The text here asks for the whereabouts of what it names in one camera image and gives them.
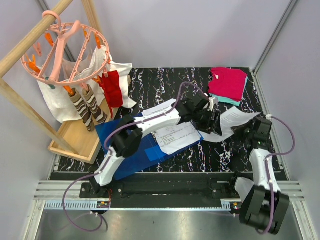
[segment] white cloth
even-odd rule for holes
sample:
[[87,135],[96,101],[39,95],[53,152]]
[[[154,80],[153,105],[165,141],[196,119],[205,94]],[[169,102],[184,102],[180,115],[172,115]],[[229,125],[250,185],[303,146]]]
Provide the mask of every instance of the white cloth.
[[[100,49],[96,47],[93,52],[92,58],[89,55],[80,63],[78,68],[80,74],[76,75],[74,77],[74,80],[83,79],[97,71],[105,61],[106,50],[106,47],[103,45]],[[63,60],[62,67],[65,78],[70,77],[74,65],[74,62]],[[123,98],[122,106],[125,108],[132,108],[133,106],[135,106],[137,103],[128,97],[128,74],[132,69],[132,64],[119,64],[111,61],[110,64],[107,64],[106,68],[108,72],[116,70],[119,73],[119,86]],[[77,112],[77,109],[69,98],[68,92],[62,86],[55,85],[55,89],[51,89],[49,85],[40,81],[37,82],[42,92],[44,101],[46,102],[53,117],[58,122],[63,123],[65,121],[75,121],[81,119],[80,115]],[[99,87],[99,84],[93,80],[88,80],[86,84],[91,86],[96,97],[96,101],[98,105],[100,105],[105,98],[103,90]],[[72,88],[76,88],[77,91],[82,95],[82,88],[79,85],[74,85],[72,86]]]

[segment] teal cloth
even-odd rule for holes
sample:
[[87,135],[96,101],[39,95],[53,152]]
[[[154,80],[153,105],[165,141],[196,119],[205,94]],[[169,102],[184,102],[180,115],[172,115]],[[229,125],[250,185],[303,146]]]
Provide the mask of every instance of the teal cloth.
[[[248,77],[245,78],[245,83],[244,83],[244,89],[243,89],[243,92],[242,92],[242,95],[244,95],[244,91],[246,89],[246,85],[247,85],[247,81],[248,81]],[[225,96],[217,96],[217,95],[214,95],[212,93],[209,93],[211,97],[216,97],[218,98],[219,102],[220,103],[227,103],[227,104],[232,104],[232,105],[235,105],[237,107],[240,106],[240,103],[241,101],[235,101],[235,100],[232,100],[228,97],[225,97]]]

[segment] drying rack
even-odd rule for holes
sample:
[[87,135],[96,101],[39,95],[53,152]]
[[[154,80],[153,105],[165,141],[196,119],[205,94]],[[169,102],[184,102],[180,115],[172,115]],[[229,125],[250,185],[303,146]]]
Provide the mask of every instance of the drying rack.
[[[90,26],[102,33],[102,29],[97,18],[94,1],[81,1]],[[52,11],[57,13],[58,15],[61,15],[72,2],[73,0],[60,0],[60,2],[52,9]],[[93,164],[101,148],[101,143],[96,131],[87,131],[87,128],[82,123],[82,120],[66,121],[61,125],[60,129],[56,131],[3,80],[3,77],[8,73],[8,71],[45,33],[45,31],[54,23],[55,20],[56,18],[54,16],[46,15],[0,61],[0,93],[52,139],[52,142],[48,147],[51,152],[61,156]],[[108,115],[107,122],[110,121],[110,111],[105,99],[101,103],[100,108]],[[116,115],[118,108],[113,108],[112,110],[114,112],[114,115]]]

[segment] black tabletop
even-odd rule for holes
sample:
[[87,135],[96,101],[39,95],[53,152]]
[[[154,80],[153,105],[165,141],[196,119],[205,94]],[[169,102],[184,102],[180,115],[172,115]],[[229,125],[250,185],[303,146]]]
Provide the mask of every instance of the black tabletop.
[[[245,113],[262,112],[257,89],[249,68],[240,68],[248,75],[239,110]],[[175,99],[182,82],[196,84],[204,92],[212,80],[210,68],[133,68],[129,96],[137,102],[133,109],[120,108],[116,118],[126,114],[136,115],[145,109],[155,107],[167,100]],[[196,94],[192,86],[186,87],[183,97]],[[233,107],[219,103],[221,113]],[[94,164],[87,164],[67,157],[61,157],[59,172],[92,172],[98,169],[105,153],[101,149]],[[273,168],[280,171],[276,157]],[[251,172],[247,150],[242,141],[232,136],[225,141],[212,143],[202,141],[174,157],[145,169],[143,172]]]

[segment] wooden base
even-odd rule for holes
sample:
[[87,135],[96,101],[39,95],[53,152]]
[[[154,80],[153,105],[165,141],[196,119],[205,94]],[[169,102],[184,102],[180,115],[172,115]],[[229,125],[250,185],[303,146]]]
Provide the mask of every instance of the wooden base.
[[[108,115],[106,122],[112,121],[113,119],[111,119],[106,99],[102,101],[100,108]],[[113,117],[115,117],[118,108],[113,108],[112,110]],[[65,121],[58,130],[58,134],[61,135],[64,140],[78,152],[78,154],[63,149],[55,141],[52,141],[48,147],[51,152],[88,164],[93,164],[95,162],[102,145],[97,132],[95,130],[89,132],[82,119],[77,121]]]

